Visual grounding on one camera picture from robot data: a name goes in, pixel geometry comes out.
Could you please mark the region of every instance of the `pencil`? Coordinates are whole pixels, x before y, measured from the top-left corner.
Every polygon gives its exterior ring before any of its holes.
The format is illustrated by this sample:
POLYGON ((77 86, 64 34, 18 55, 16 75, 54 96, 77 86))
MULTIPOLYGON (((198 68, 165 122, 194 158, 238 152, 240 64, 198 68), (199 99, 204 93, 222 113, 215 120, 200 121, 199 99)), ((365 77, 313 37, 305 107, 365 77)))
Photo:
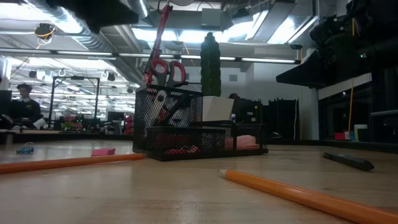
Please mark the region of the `pencil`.
POLYGON ((41 169, 53 169, 53 168, 70 167, 70 166, 81 166, 81 165, 96 164, 102 162, 132 161, 143 158, 144 158, 143 154, 128 154, 128 155, 117 155, 117 156, 98 156, 98 157, 86 157, 86 158, 74 158, 74 159, 35 161, 35 162, 18 162, 13 164, 0 164, 0 174, 41 170, 41 169))
POLYGON ((234 170, 219 170, 228 180, 282 197, 308 207, 327 212, 356 223, 396 224, 398 215, 378 208, 361 205, 340 198, 325 195, 312 190, 305 190, 292 185, 282 184, 261 177, 234 170))

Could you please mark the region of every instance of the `person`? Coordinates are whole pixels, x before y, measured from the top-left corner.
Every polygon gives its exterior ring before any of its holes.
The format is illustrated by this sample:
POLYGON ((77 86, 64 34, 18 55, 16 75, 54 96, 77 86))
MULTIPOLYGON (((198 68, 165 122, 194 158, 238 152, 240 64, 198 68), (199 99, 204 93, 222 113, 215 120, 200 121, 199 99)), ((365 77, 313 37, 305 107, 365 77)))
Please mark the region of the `person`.
POLYGON ((12 100, 10 105, 9 116, 13 121, 28 119, 35 122, 42 116, 40 114, 40 105, 38 102, 30 98, 32 87, 28 84, 20 84, 17 86, 21 97, 18 100, 12 100))
POLYGON ((229 98, 229 99, 234 99, 234 100, 240 99, 240 97, 238 96, 237 93, 231 93, 230 96, 229 96, 228 98, 229 98))

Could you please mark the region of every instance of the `pink eraser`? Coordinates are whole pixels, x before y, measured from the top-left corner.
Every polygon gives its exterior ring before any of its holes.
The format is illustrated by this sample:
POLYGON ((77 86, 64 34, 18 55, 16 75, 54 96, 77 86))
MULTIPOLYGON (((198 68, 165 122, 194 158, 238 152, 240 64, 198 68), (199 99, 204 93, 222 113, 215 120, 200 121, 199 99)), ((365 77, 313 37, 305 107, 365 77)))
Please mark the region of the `pink eraser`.
POLYGON ((115 150, 115 148, 94 149, 91 156, 110 156, 114 155, 115 150))

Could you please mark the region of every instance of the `black marker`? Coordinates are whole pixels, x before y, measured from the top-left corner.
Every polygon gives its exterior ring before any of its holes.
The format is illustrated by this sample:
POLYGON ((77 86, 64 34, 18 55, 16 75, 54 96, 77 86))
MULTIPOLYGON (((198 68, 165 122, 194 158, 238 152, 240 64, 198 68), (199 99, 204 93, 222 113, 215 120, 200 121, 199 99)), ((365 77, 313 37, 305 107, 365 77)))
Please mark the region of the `black marker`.
POLYGON ((361 170, 371 170, 374 168, 373 164, 371 164, 369 161, 366 161, 364 159, 358 159, 355 157, 351 156, 346 156, 342 154, 337 154, 337 153, 332 153, 332 152, 325 152, 323 154, 323 157, 326 159, 330 159, 336 162, 340 162, 352 167, 355 167, 357 169, 361 170))

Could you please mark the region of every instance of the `wooden table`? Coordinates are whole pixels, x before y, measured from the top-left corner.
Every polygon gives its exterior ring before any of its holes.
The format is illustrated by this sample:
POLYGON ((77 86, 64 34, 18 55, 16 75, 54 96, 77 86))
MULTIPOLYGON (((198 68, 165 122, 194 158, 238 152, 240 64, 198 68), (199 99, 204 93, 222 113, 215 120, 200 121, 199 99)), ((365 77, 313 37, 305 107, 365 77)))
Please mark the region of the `wooden table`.
MULTIPOLYGON (((117 154, 131 153, 126 141, 62 141, 37 144, 35 155, 27 157, 0 151, 0 159, 83 157, 108 146, 116 147, 117 154)), ((398 212, 397 154, 321 146, 269 149, 263 156, 173 162, 145 158, 0 175, 1 223, 349 223, 225 180, 218 169, 398 212), (363 172, 326 160, 325 151, 362 157, 376 168, 363 172)))

